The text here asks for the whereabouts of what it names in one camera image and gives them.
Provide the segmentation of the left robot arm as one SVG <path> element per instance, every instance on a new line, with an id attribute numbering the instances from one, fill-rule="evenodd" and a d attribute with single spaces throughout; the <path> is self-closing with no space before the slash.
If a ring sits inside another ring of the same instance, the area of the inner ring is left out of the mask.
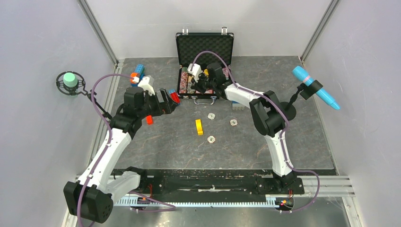
<path id="1" fill-rule="evenodd" d="M 131 191 L 148 189 L 147 171 L 136 167 L 124 169 L 112 181 L 114 167 L 148 116 L 171 114 L 178 103 L 164 88 L 154 94 L 141 87 L 126 89 L 123 103 L 107 122 L 108 132 L 92 162 L 75 182 L 67 182 L 63 193 L 69 213 L 93 223 L 104 223 L 114 204 Z"/>

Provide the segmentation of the white 1 poker chip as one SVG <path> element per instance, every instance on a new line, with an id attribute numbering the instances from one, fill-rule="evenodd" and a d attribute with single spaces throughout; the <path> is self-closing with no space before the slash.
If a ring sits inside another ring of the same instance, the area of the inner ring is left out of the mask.
<path id="1" fill-rule="evenodd" d="M 215 119 L 215 114 L 214 113 L 209 113 L 207 118 L 210 119 L 210 120 L 214 120 Z"/>

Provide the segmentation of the black poker chip case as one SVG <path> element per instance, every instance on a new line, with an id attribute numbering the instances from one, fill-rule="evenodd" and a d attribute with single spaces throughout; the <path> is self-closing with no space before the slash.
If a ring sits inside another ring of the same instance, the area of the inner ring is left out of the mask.
<path id="1" fill-rule="evenodd" d="M 193 79 L 187 70 L 192 64 L 195 57 L 202 51 L 211 51 L 219 55 L 227 67 L 221 63 L 221 60 L 211 53 L 204 53 L 196 59 L 196 63 L 200 65 L 202 71 L 212 63 L 220 63 L 225 77 L 228 78 L 230 64 L 232 61 L 234 33 L 229 33 L 226 27 L 222 27 L 220 33 L 189 33 L 187 29 L 183 29 L 181 33 L 175 35 L 178 60 L 179 60 L 179 79 L 177 86 L 177 95 L 180 99 L 211 99 L 212 103 L 220 99 L 213 90 L 206 90 L 204 93 L 192 89 Z"/>

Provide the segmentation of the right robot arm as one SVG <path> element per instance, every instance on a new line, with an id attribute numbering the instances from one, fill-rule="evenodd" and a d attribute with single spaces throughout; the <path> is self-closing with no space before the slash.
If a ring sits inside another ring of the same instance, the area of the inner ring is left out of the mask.
<path id="1" fill-rule="evenodd" d="M 204 93 L 212 90 L 218 97 L 249 108 L 256 130 L 265 137 L 273 163 L 273 187 L 279 193 L 287 192 L 296 180 L 285 141 L 287 117 L 274 92 L 257 92 L 227 79 L 221 65 L 212 63 L 204 74 L 200 65 L 191 63 L 192 89 Z"/>

